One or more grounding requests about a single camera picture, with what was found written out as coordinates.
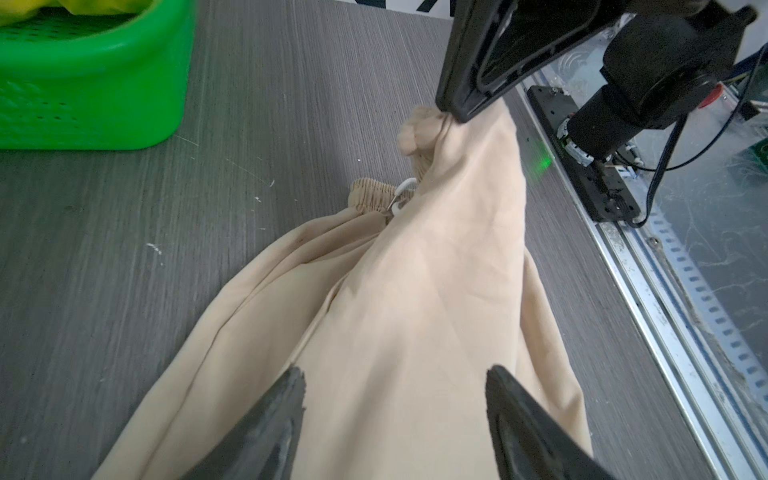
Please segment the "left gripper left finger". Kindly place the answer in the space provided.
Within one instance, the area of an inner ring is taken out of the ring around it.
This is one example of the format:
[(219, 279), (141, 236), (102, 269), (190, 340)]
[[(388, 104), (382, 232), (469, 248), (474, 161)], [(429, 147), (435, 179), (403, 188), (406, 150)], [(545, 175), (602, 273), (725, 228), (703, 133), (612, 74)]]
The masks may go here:
[(306, 393), (304, 372), (289, 367), (187, 479), (291, 477), (300, 440)]

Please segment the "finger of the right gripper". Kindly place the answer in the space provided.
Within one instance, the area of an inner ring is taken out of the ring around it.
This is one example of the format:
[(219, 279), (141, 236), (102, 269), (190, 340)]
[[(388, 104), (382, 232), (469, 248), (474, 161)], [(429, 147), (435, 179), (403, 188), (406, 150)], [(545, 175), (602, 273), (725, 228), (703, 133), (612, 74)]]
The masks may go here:
[(465, 123), (624, 14), (622, 1), (452, 1), (437, 108)]

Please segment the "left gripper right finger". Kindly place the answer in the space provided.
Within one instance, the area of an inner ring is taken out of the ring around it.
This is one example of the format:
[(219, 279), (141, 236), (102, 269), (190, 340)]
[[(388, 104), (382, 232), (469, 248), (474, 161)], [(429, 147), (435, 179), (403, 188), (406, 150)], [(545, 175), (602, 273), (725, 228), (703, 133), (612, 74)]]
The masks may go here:
[(485, 398), (499, 477), (505, 480), (612, 480), (501, 365), (486, 376)]

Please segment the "beige shorts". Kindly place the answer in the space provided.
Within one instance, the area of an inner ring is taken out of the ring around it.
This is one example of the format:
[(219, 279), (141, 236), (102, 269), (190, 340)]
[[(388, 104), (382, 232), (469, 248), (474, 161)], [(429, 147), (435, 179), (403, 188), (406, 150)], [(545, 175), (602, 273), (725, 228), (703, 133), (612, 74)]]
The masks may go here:
[(467, 123), (416, 109), (417, 188), (360, 179), (347, 207), (264, 249), (203, 312), (96, 471), (178, 479), (288, 367), (306, 378), (296, 479), (494, 479), (485, 379), (505, 367), (592, 448), (580, 384), (525, 244), (503, 101)]

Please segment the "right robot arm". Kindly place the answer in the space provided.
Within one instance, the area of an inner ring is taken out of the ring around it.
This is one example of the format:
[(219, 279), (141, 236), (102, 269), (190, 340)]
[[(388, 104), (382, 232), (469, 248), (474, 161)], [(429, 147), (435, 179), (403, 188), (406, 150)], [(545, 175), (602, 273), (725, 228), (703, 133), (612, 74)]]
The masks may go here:
[(513, 86), (630, 13), (606, 48), (606, 83), (557, 122), (581, 164), (689, 114), (734, 66), (758, 11), (716, 1), (460, 1), (436, 105), (465, 123)]

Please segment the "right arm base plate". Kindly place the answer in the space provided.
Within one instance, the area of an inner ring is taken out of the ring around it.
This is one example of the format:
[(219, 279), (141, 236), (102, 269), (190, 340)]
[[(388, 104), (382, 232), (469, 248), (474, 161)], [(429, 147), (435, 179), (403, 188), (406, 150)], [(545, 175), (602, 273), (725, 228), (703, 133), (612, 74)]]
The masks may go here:
[(589, 155), (569, 132), (569, 122), (578, 112), (570, 95), (559, 88), (534, 85), (528, 88), (527, 97), (589, 218), (600, 223), (637, 217), (642, 209), (613, 163), (627, 157), (627, 149), (621, 148), (604, 159)]

